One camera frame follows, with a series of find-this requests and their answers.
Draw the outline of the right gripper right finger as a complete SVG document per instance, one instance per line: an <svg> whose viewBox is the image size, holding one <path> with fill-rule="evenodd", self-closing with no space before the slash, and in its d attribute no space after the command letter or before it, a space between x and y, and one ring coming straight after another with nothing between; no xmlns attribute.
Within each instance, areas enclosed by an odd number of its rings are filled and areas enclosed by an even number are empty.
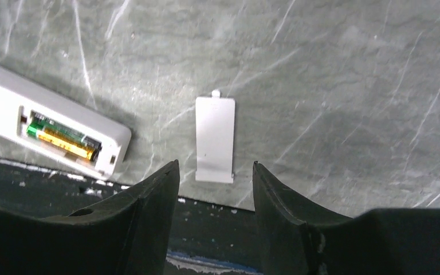
<svg viewBox="0 0 440 275"><path fill-rule="evenodd" d="M265 274L440 274L440 209L381 208L351 218L253 164Z"/></svg>

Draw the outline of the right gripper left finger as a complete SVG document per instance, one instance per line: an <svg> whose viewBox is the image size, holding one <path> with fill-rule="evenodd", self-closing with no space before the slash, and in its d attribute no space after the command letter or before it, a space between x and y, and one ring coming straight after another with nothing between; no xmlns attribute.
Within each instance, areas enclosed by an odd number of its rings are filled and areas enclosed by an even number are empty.
<svg viewBox="0 0 440 275"><path fill-rule="evenodd" d="M162 274L179 178L174 160L67 216L0 207L0 274Z"/></svg>

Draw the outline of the gold AA battery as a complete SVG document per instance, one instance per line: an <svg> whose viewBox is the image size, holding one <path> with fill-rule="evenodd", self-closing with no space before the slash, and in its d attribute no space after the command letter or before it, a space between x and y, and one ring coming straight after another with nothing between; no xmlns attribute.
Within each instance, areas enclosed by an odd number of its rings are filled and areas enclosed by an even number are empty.
<svg viewBox="0 0 440 275"><path fill-rule="evenodd" d="M76 142L61 132L52 131L51 129L36 130L35 137L54 146L60 147L67 152L73 153L90 162L94 162L96 160L95 148Z"/></svg>

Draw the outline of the green AA battery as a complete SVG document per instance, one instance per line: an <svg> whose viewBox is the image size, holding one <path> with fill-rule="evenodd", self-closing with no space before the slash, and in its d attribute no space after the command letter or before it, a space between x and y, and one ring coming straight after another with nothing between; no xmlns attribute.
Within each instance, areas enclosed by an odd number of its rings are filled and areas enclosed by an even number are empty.
<svg viewBox="0 0 440 275"><path fill-rule="evenodd" d="M79 142L86 146L91 146L96 150L101 150L102 146L99 141L93 139L92 137L68 127L56 120L53 120L41 113L31 112L32 123L36 124L40 129L51 129L52 131L57 131L65 134L67 137L72 138L76 142Z"/></svg>

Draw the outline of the white battery cover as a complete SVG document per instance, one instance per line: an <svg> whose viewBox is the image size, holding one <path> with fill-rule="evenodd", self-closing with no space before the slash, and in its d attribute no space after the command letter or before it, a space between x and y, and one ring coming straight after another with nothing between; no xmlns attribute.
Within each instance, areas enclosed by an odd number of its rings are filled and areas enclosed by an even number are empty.
<svg viewBox="0 0 440 275"><path fill-rule="evenodd" d="M195 101L197 171L195 180L232 184L235 100L213 90Z"/></svg>

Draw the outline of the white remote control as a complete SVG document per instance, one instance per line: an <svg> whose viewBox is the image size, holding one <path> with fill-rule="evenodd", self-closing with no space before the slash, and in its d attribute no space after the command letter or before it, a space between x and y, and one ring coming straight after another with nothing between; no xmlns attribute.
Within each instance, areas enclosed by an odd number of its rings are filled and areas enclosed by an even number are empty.
<svg viewBox="0 0 440 275"><path fill-rule="evenodd" d="M99 180L123 163L131 130L0 66L0 136Z"/></svg>

